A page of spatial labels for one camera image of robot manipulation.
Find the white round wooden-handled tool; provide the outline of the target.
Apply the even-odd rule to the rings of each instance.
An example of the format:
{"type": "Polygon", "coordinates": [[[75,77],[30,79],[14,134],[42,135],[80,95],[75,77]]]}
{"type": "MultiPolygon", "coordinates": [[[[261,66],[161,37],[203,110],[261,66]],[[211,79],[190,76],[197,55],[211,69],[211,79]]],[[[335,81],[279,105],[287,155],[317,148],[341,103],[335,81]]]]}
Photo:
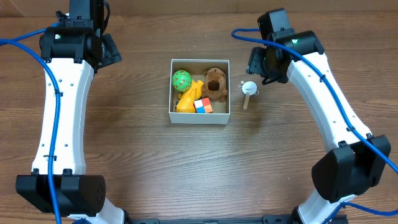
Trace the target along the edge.
{"type": "Polygon", "coordinates": [[[238,88],[240,88],[244,94],[243,110],[247,110],[250,97],[252,95],[259,94],[257,85],[252,81],[248,82],[241,81],[240,84],[238,85],[238,88]]]}

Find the brown capybara plush toy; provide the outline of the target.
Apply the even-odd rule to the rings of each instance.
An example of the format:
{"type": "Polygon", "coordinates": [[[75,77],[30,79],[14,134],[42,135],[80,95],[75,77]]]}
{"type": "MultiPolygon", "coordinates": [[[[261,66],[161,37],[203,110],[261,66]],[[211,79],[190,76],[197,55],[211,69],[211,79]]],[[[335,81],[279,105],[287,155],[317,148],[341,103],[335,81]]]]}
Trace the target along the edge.
{"type": "Polygon", "coordinates": [[[204,76],[205,81],[201,88],[201,97],[220,103],[225,102],[228,95],[225,73],[219,68],[214,67],[206,71],[204,76]]]}

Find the green patterned ball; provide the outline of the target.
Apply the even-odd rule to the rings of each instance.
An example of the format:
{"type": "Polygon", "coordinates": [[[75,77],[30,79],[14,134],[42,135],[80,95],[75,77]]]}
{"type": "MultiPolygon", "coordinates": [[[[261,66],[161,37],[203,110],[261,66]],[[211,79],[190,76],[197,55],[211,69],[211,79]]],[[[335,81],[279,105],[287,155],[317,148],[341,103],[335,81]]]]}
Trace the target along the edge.
{"type": "Polygon", "coordinates": [[[179,92],[186,92],[192,86],[192,76],[185,70],[178,70],[172,75],[172,86],[179,92]]]}

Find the colourful puzzle cube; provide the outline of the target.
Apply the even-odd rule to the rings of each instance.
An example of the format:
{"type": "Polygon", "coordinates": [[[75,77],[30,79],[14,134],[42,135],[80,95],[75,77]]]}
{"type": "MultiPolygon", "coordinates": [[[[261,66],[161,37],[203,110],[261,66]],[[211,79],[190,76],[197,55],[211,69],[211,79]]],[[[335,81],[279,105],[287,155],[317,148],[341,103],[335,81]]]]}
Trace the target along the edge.
{"type": "Polygon", "coordinates": [[[212,113],[213,108],[209,98],[202,98],[194,101],[194,107],[196,113],[212,113]]]}

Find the yellow rubber dolphin toy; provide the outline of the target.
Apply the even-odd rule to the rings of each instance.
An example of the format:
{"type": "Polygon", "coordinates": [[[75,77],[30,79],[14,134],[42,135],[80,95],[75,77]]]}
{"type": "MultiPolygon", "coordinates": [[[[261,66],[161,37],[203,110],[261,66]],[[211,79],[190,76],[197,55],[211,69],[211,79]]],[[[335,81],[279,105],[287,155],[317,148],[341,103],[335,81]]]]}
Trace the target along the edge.
{"type": "Polygon", "coordinates": [[[179,93],[175,111],[177,113],[195,113],[194,101],[201,98],[203,85],[204,83],[201,80],[193,81],[189,90],[185,93],[179,93]]]}

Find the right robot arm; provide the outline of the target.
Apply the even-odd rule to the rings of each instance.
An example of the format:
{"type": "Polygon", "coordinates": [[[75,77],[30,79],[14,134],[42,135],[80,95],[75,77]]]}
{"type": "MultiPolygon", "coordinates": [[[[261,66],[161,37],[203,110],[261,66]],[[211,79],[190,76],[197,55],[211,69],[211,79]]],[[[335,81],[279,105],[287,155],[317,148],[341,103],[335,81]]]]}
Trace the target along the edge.
{"type": "Polygon", "coordinates": [[[390,142],[374,136],[352,110],[313,31],[297,33],[284,9],[266,12],[257,23],[264,45],[252,49],[247,73],[259,74],[265,85],[291,82],[311,111],[326,151],[312,167],[314,191],[294,208],[289,222],[342,223],[338,211],[379,183],[390,142]]]}

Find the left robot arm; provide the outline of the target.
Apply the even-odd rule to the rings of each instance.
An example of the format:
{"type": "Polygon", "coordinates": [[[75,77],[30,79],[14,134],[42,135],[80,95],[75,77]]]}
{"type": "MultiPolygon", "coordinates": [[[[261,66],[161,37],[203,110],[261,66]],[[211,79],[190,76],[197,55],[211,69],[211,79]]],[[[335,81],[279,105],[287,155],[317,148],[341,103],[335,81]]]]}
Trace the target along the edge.
{"type": "Polygon", "coordinates": [[[105,33],[106,1],[75,0],[68,14],[41,32],[34,58],[45,71],[46,93],[40,144],[29,175],[18,175],[16,191],[55,221],[126,223],[124,210],[106,197],[101,175],[88,175],[84,155],[86,102],[96,72],[121,55],[105,33]]]}

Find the white cardboard box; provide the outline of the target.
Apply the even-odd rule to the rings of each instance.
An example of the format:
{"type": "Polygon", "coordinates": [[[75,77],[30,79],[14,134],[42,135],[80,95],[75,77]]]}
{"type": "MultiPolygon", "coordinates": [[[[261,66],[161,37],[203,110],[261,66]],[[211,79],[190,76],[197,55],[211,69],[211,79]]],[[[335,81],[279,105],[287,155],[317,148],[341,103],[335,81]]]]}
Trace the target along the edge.
{"type": "Polygon", "coordinates": [[[210,59],[172,59],[169,75],[169,107],[168,112],[171,123],[174,124],[223,124],[228,123],[231,114],[230,82],[229,82],[229,60],[210,60],[210,59]],[[172,75],[177,70],[185,70],[191,74],[193,80],[204,80],[204,73],[210,68],[220,68],[226,74],[226,88],[228,96],[224,103],[211,100],[213,107],[212,113],[177,113],[175,112],[178,93],[172,86],[172,75]]]}

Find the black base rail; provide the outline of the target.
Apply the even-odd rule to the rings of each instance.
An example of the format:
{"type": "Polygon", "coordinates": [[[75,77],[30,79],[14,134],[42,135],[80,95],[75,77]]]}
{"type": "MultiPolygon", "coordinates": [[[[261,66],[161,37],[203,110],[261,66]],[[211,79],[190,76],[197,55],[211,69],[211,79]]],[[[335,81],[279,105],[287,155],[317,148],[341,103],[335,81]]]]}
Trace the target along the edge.
{"type": "Polygon", "coordinates": [[[132,219],[127,217],[125,224],[289,224],[300,223],[291,215],[264,215],[255,218],[203,218],[159,220],[157,218],[132,219]]]}

